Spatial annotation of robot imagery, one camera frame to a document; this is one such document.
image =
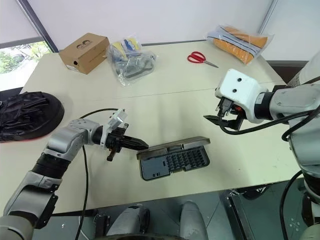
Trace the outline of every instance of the scissors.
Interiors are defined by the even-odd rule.
[[[217,65],[214,65],[213,63],[206,60],[205,55],[203,55],[199,51],[193,51],[187,58],[190,63],[194,64],[208,64],[212,67],[219,68]]]

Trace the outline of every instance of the black wire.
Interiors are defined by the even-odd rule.
[[[288,136],[290,134],[292,134],[294,131],[301,128],[302,126],[306,125],[308,122],[314,119],[319,113],[320,113],[320,105],[315,110],[313,110],[308,117],[306,117],[301,122],[297,123],[293,127],[289,128],[287,131],[285,131],[284,134],[282,134],[281,136],[282,140],[288,142],[289,141]]]
[[[251,128],[247,128],[247,129],[239,130],[239,131],[230,131],[230,130],[226,129],[223,126],[222,117],[219,117],[219,126],[220,126],[221,130],[224,131],[226,134],[241,135],[241,134],[252,133],[252,132],[255,132],[255,131],[258,131],[258,130],[269,128],[269,127],[277,125],[277,124],[285,123],[285,122],[287,122],[289,120],[306,116],[306,115],[308,115],[308,114],[310,114],[312,112],[313,112],[313,110],[298,112],[298,113],[295,113],[295,114],[292,114],[292,115],[289,115],[289,116],[281,117],[281,118],[279,118],[277,120],[273,120],[273,121],[267,122],[265,124],[261,124],[261,125],[255,126],[255,127],[251,127]]]
[[[91,114],[95,114],[95,113],[102,112],[102,111],[117,111],[117,110],[118,110],[117,108],[103,108],[103,109],[89,112],[89,113],[81,116],[80,118],[83,119],[83,118],[88,117]],[[86,154],[85,146],[82,146],[82,150],[83,150],[84,168],[85,168],[85,196],[84,196],[84,202],[83,202],[80,223],[79,223],[78,230],[77,230],[75,238],[74,238],[75,240],[78,240],[81,229],[82,229],[82,225],[84,223],[85,214],[86,214],[86,207],[87,207],[87,200],[88,200],[88,192],[89,192],[89,173],[88,173],[88,162],[87,162],[87,154]]]
[[[298,171],[291,179],[290,181],[287,183],[287,185],[285,186],[282,196],[281,196],[281,200],[280,200],[280,207],[279,207],[279,214],[280,214],[280,222],[281,222],[281,229],[282,229],[282,235],[284,240],[289,240],[288,238],[288,233],[287,233],[287,229],[286,229],[286,224],[285,224],[285,219],[284,219],[284,204],[285,204],[285,199],[287,196],[287,193],[289,191],[289,188],[291,187],[292,183],[297,179],[297,177],[299,177],[302,174],[302,171]]]

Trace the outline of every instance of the plastic bag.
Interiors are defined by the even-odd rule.
[[[110,44],[107,58],[120,83],[129,86],[137,78],[153,72],[157,57],[153,52],[143,50],[134,37],[128,37]]]
[[[249,34],[232,26],[219,25],[214,31],[208,32],[206,39],[248,64],[263,52],[273,35]]]

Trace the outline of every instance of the scissor blade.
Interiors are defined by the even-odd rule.
[[[204,61],[204,63],[205,64],[208,64],[208,65],[210,65],[210,66],[212,66],[212,67],[215,67],[215,68],[219,68],[217,65],[214,65],[213,63],[211,63],[211,62],[209,62],[209,61]]]

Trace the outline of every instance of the brown cardboard box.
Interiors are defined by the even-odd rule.
[[[68,69],[88,74],[106,58],[106,36],[87,33],[71,43],[59,55]]]

